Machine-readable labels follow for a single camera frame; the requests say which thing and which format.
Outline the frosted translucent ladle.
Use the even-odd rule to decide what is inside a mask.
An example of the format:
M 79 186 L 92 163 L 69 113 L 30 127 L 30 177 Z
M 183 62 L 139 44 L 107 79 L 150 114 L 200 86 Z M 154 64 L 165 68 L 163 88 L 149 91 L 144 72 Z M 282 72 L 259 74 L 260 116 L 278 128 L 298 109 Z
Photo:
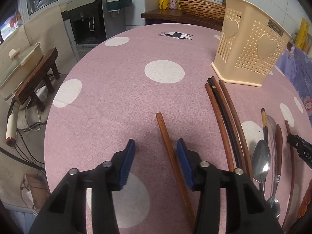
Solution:
M 274 152 L 274 176 L 273 176 L 272 194 L 268 200 L 268 203 L 271 210 L 273 211 L 273 214 L 278 220 L 280 218 L 281 209 L 280 203 L 276 198 L 276 192 L 281 177 L 282 141 L 280 140 L 281 132 L 278 132 L 278 128 L 280 128 L 279 125 L 276 124 L 275 120 L 270 115 L 267 115 L 267 120 L 272 130 L 271 146 L 272 151 Z

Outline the stainless steel spoon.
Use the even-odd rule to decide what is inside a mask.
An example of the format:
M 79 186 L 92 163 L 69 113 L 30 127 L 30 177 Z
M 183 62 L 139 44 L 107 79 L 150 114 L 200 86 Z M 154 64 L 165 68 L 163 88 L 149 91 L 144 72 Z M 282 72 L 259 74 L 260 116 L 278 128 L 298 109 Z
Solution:
M 265 198 L 265 181 L 270 169 L 271 154 L 268 144 L 261 139 L 256 144 L 252 155 L 253 178 L 259 183 L 259 189 Z

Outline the reddish wooden chopstick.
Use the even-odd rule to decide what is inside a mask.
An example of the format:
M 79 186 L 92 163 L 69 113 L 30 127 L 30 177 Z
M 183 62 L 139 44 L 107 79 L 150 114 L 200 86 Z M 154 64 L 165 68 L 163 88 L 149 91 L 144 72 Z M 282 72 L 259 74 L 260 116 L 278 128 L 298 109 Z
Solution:
M 175 179 L 179 187 L 180 194 L 182 196 L 182 199 L 186 208 L 186 213 L 187 213 L 190 226 L 193 229 L 195 226 L 195 222 L 196 222 L 196 216 L 195 216 L 194 209 L 192 207 L 192 203 L 191 203 L 188 191 L 187 191 L 187 187 L 184 183 L 183 174 L 181 173 L 181 170 L 179 168 L 179 163 L 178 163 L 176 154 L 174 152 L 174 148 L 172 146 L 172 142 L 171 142 L 166 124 L 164 122 L 163 115 L 162 113 L 156 113 L 155 116 L 158 122 L 159 130 L 160 130 L 163 142 L 164 142 L 164 146 L 168 153 L 171 167 L 175 175 Z

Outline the black chopstick yellow tip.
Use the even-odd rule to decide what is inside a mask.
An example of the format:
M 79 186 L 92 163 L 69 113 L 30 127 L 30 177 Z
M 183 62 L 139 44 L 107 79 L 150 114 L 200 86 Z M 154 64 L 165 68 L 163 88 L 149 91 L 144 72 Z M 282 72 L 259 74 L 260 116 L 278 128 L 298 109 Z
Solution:
M 266 144 L 269 144 L 269 134 L 268 134 L 268 124 L 267 124 L 267 116 L 265 109 L 261 109 L 261 117 L 262 117 L 262 126 L 263 126 L 263 139 Z

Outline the purple floral cloth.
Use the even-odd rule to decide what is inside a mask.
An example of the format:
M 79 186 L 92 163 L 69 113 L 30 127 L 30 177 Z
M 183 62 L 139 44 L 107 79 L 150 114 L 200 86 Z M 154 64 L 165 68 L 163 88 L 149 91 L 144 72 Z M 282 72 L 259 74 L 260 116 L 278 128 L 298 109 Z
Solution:
M 296 46 L 285 48 L 276 67 L 294 86 L 311 123 L 311 56 Z

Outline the dark brown chopstick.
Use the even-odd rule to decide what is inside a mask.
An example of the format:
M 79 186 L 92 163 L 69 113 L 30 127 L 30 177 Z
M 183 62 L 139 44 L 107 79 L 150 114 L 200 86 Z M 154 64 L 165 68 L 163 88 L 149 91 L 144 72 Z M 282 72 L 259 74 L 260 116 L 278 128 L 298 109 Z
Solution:
M 252 174 L 252 165 L 251 165 L 251 160 L 250 160 L 250 154 L 249 154 L 249 150 L 248 150 L 248 147 L 247 147 L 247 143 L 246 143 L 246 139 L 245 139 L 245 136 L 244 136 L 244 132 L 242 130 L 242 126 L 241 126 L 241 122 L 239 120 L 239 117 L 238 117 L 238 114 L 236 112 L 236 109 L 234 107 L 234 104 L 232 102 L 232 99 L 230 97 L 230 94 L 224 84 L 224 82 L 222 80 L 219 80 L 217 81 L 220 88 L 221 88 L 221 91 L 227 101 L 227 104 L 230 108 L 230 111 L 232 113 L 232 117 L 234 119 L 234 124 L 236 126 L 236 129 L 237 129 L 237 132 L 238 132 L 238 137 L 239 137 L 239 141 L 241 143 L 241 146 L 242 146 L 242 151 L 243 151 L 243 157 L 244 157 L 244 160 L 245 160 L 245 165 L 246 165 L 246 170 L 243 170 L 251 180 L 253 180 L 253 174 Z M 235 159 L 234 159 L 234 154 L 233 154 L 233 150 L 232 150 L 232 146 L 230 144 L 230 148 L 231 148 L 231 153 L 232 153 L 232 157 L 233 157 L 233 162 L 234 162 L 234 169 L 237 168 L 236 167 L 236 163 L 235 163 Z

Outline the brown wooden chopstick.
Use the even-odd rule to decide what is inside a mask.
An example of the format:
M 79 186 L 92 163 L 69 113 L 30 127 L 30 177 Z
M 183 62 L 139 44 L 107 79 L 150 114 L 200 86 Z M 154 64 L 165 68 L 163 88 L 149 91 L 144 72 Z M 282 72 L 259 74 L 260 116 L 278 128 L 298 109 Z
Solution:
M 215 117 L 217 120 L 218 128 L 220 131 L 220 135 L 221 135 L 224 150 L 225 150 L 227 165 L 228 165 L 229 171 L 232 172 L 232 171 L 234 171 L 234 162 L 233 162 L 233 157 L 232 157 L 232 153 L 231 153 L 229 138 L 227 135 L 227 131 L 226 131 L 224 122 L 223 122 L 221 111 L 219 110 L 219 106 L 218 106 L 218 103 L 216 101 L 216 98 L 215 98 L 213 91 L 212 91 L 212 89 L 208 83 L 205 84 L 205 89 L 207 91 L 208 97 L 209 97 L 210 102 L 212 104 L 212 108 L 214 110 L 214 114 L 215 114 Z

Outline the beige plastic utensil holder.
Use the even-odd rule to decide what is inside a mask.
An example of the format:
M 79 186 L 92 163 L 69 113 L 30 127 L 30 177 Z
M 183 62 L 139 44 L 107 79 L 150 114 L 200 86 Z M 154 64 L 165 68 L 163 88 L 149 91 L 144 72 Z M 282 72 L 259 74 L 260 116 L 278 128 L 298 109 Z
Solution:
M 260 87 L 290 40 L 271 16 L 245 0 L 226 0 L 216 56 L 211 66 L 227 83 Z

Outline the pink polka dot tablecloth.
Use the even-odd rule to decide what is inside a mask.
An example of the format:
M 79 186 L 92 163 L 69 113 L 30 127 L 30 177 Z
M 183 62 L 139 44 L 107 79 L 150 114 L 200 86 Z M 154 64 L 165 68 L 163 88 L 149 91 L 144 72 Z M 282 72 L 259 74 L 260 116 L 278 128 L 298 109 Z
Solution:
M 220 33 L 187 24 L 138 27 L 94 48 L 69 72 L 48 116 L 44 161 L 53 190 L 68 170 L 91 170 L 129 139 L 136 144 L 124 188 L 113 194 L 121 233 L 191 233 L 156 113 L 173 144 L 217 168 L 227 161 L 205 89 Z

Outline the wooden stool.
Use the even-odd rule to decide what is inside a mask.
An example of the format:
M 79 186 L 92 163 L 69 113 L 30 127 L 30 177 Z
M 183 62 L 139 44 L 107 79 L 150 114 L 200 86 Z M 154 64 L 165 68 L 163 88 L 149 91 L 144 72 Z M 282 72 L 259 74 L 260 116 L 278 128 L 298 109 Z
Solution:
M 60 74 L 56 65 L 58 54 L 59 53 L 57 48 L 52 48 L 49 50 L 41 62 L 25 79 L 14 96 L 14 99 L 18 104 L 23 105 L 30 98 L 41 112 L 45 110 L 45 106 L 36 95 L 35 89 L 41 81 L 44 81 L 48 92 L 51 94 L 54 93 L 54 87 L 52 86 L 52 83 L 48 77 L 48 71 L 51 69 L 55 79 L 60 79 Z

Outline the woven wicker basket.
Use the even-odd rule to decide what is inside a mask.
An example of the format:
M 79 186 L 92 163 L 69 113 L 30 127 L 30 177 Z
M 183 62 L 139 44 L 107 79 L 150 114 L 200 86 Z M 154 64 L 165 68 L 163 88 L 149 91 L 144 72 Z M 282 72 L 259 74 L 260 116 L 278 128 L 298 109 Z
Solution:
M 206 0 L 179 0 L 181 10 L 202 19 L 221 22 L 224 20 L 225 6 Z

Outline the water dispenser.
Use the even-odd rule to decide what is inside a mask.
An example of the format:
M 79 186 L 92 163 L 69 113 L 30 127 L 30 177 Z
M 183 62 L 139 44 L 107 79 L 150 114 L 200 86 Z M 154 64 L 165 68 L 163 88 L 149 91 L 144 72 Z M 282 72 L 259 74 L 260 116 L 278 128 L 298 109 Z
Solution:
M 66 3 L 79 57 L 107 39 L 102 0 L 69 0 Z

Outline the yellow mug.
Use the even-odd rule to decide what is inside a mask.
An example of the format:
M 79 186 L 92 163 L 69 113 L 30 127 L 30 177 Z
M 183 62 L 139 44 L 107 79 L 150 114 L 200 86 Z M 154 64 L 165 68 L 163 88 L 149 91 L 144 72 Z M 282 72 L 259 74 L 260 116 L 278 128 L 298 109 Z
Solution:
M 170 0 L 159 0 L 159 9 L 160 10 L 170 9 Z

